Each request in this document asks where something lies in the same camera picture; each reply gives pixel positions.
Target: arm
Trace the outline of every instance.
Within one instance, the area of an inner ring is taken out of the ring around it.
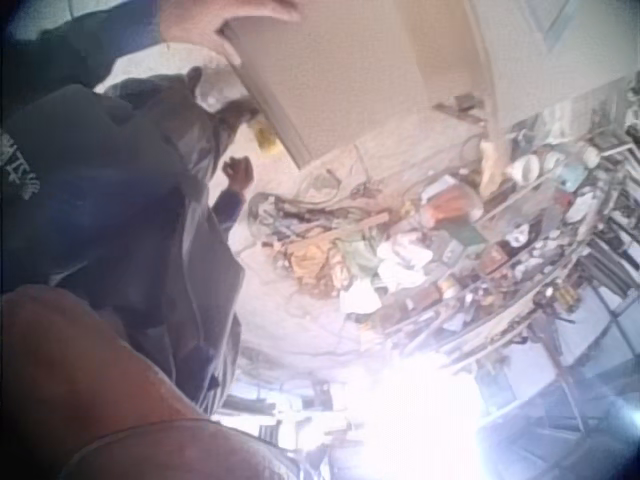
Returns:
[[[3,115],[67,85],[94,88],[118,57],[161,41],[200,45],[233,58],[219,30],[246,16],[299,18],[296,0],[129,0],[82,15],[34,41],[3,38]]]
[[[229,186],[213,204],[212,211],[223,234],[228,236],[244,206],[245,192],[253,183],[253,166],[247,157],[231,158],[222,166],[222,172],[229,179]]]
[[[66,85],[94,88],[116,59],[160,43],[155,0],[82,15],[33,41],[3,42],[5,115]]]

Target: yellow object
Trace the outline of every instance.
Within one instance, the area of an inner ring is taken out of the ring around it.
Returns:
[[[262,153],[273,155],[282,151],[282,143],[278,135],[264,116],[259,116],[252,121],[249,128],[253,131]]]

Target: bright light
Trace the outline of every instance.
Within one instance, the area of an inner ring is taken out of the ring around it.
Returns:
[[[365,413],[367,469],[387,480],[486,478],[475,442],[482,400],[473,378],[437,368],[437,357],[387,371]]]

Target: printed logo on sweatshirt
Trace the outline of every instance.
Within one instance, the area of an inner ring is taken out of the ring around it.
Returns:
[[[0,129],[0,167],[9,175],[10,183],[21,187],[20,195],[29,200],[40,191],[40,180],[16,147],[13,138]]]

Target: man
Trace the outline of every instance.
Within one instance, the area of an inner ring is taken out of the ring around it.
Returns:
[[[136,0],[5,42],[2,413],[3,435],[15,436],[3,438],[3,453],[22,440],[23,469],[67,464],[64,478],[293,471],[194,406],[211,407],[242,279],[206,205],[207,174],[148,111],[91,91],[118,56],[161,40],[233,57],[220,28],[256,15],[298,12],[292,0]],[[250,162],[223,171],[241,202]],[[164,373],[96,311],[115,312]]]

